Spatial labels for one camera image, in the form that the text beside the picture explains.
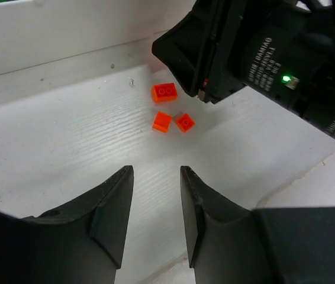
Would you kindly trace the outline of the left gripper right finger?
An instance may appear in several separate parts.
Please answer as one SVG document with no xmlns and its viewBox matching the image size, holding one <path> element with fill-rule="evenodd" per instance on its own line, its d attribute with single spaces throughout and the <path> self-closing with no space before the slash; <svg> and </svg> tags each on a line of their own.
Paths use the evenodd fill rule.
<svg viewBox="0 0 335 284">
<path fill-rule="evenodd" d="M 180 169 L 196 283 L 335 283 L 335 207 L 248 210 Z"/>
</svg>

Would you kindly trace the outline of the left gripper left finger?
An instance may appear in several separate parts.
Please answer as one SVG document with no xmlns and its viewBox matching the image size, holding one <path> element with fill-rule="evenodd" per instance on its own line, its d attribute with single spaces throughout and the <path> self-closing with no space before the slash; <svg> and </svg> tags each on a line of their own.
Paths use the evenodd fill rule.
<svg viewBox="0 0 335 284">
<path fill-rule="evenodd" d="M 0 212 L 0 283 L 114 283 L 120 269 L 134 170 L 38 217 Z"/>
</svg>

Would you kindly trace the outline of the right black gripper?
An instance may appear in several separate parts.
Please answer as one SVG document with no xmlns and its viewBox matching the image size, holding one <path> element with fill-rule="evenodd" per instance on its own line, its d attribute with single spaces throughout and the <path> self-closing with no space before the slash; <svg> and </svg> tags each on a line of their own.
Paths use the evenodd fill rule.
<svg viewBox="0 0 335 284">
<path fill-rule="evenodd" d="M 196 1 L 152 53 L 191 97 L 250 87 L 335 139 L 335 1 Z"/>
</svg>

